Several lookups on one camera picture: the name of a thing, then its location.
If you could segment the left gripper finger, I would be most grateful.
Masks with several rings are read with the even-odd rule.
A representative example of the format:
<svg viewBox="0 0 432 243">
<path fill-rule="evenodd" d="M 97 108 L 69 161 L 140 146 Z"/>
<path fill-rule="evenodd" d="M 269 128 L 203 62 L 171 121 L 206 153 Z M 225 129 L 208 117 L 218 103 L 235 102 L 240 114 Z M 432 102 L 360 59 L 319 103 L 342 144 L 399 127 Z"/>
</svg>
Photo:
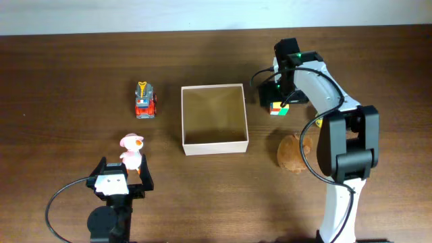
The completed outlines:
<svg viewBox="0 0 432 243">
<path fill-rule="evenodd" d="M 145 154 L 143 154 L 141 158 L 139 177 L 141 179 L 145 191 L 154 190 L 154 183 L 148 168 Z"/>
<path fill-rule="evenodd" d="M 90 177 L 97 177 L 98 175 L 102 174 L 105 170 L 105 166 L 107 164 L 106 157 L 102 157 L 98 165 L 95 167 L 95 169 L 90 173 Z"/>
</svg>

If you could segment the multicolour puzzle cube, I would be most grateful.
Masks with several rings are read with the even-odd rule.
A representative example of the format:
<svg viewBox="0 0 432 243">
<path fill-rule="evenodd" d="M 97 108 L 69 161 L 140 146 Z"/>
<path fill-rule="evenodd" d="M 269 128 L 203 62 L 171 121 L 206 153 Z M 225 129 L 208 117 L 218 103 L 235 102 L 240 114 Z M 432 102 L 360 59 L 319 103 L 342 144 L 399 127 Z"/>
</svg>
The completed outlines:
<svg viewBox="0 0 432 243">
<path fill-rule="evenodd" d="M 285 116 L 289 109 L 289 105 L 285 105 L 284 107 L 281 106 L 282 102 L 273 102 L 270 104 L 270 115 L 278 115 L 278 116 Z"/>
</svg>

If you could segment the brown plush toy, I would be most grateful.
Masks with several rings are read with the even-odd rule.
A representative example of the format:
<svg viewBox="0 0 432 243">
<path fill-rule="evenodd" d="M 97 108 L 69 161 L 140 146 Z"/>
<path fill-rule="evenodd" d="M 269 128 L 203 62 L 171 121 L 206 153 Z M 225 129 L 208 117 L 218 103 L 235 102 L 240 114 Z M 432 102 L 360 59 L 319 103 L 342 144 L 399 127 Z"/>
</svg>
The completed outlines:
<svg viewBox="0 0 432 243">
<path fill-rule="evenodd" d="M 286 135 L 277 150 L 277 163 L 292 173 L 301 173 L 306 165 L 300 154 L 300 137 L 297 134 Z"/>
</svg>

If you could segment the red grey toy truck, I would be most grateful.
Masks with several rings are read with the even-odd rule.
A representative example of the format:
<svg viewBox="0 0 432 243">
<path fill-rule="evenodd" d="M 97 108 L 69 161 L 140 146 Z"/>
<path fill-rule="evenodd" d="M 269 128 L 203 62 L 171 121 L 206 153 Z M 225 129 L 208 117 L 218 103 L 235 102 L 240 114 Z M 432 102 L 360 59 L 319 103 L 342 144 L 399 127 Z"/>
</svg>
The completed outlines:
<svg viewBox="0 0 432 243">
<path fill-rule="evenodd" d="M 152 119 L 157 114 L 157 96 L 148 82 L 138 82 L 135 90 L 135 114 L 138 119 Z"/>
</svg>

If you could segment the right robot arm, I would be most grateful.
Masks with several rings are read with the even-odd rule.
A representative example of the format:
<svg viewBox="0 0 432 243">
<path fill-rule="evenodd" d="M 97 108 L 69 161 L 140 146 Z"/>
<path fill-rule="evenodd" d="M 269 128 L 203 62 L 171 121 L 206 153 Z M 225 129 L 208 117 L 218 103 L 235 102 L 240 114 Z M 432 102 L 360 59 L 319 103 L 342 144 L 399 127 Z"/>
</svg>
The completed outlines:
<svg viewBox="0 0 432 243">
<path fill-rule="evenodd" d="M 294 150 L 327 185 L 325 214 L 316 242 L 355 242 L 358 200 L 379 160 L 379 112 L 362 106 L 335 81 L 316 51 L 302 52 L 295 38 L 274 46 L 272 73 L 257 86 L 259 103 L 274 115 L 280 104 L 311 103 L 317 114 Z"/>
</svg>

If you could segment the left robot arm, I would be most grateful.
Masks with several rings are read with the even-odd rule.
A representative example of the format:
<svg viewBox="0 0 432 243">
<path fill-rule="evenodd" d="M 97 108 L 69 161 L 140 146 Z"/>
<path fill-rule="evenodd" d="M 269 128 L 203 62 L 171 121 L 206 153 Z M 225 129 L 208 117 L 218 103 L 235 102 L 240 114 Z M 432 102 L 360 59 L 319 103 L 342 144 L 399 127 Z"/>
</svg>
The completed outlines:
<svg viewBox="0 0 432 243">
<path fill-rule="evenodd" d="M 145 192 L 154 189 L 146 157 L 140 162 L 138 173 L 141 183 L 127 183 L 128 172 L 123 163 L 108 163 L 103 157 L 95 167 L 86 186 L 105 206 L 94 209 L 87 220 L 91 242 L 124 243 L 130 241 L 132 201 L 145 198 Z"/>
</svg>

